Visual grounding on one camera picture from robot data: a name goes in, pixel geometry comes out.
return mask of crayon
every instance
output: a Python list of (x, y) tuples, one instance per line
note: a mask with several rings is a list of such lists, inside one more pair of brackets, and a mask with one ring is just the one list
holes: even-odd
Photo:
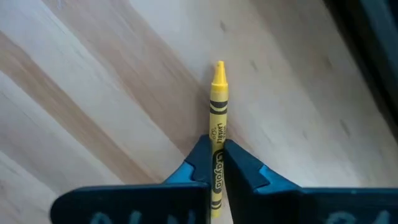
[(228, 105), (228, 83), (223, 61), (218, 61), (210, 91), (210, 133), (213, 152), (213, 178), (211, 186), (211, 216), (221, 212), (222, 186), (224, 179), (223, 150), (226, 139), (226, 112)]

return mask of clamp jaw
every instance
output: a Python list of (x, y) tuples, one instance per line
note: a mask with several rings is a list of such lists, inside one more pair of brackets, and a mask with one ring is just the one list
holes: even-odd
[[(56, 199), (51, 221), (210, 223), (211, 162), (205, 135), (164, 183), (72, 190)], [(224, 174), (234, 223), (398, 223), (398, 189), (301, 188), (228, 139)]]

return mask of wood grain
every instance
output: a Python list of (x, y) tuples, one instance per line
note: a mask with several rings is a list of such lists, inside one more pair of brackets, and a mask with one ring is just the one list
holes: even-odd
[(163, 181), (207, 132), (219, 59), (229, 138), (271, 168), (398, 186), (397, 144), (320, 1), (2, 0), (0, 218), (49, 223), (76, 187)]

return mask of light wood grain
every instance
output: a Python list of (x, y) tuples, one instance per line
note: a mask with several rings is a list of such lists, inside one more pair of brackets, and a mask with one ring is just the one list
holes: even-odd
[(398, 186), (397, 144), (320, 1), (2, 0), (1, 220), (163, 181), (207, 132), (219, 59), (229, 138), (261, 161), (304, 186)]

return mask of dark object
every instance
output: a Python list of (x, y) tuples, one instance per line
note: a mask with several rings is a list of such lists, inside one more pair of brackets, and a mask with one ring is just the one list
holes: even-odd
[(325, 2), (398, 139), (398, 1)]
[[(227, 140), (225, 183), (234, 223), (398, 223), (398, 189), (306, 189)], [(53, 224), (210, 223), (211, 145), (202, 136), (163, 184), (85, 187), (52, 205)]]

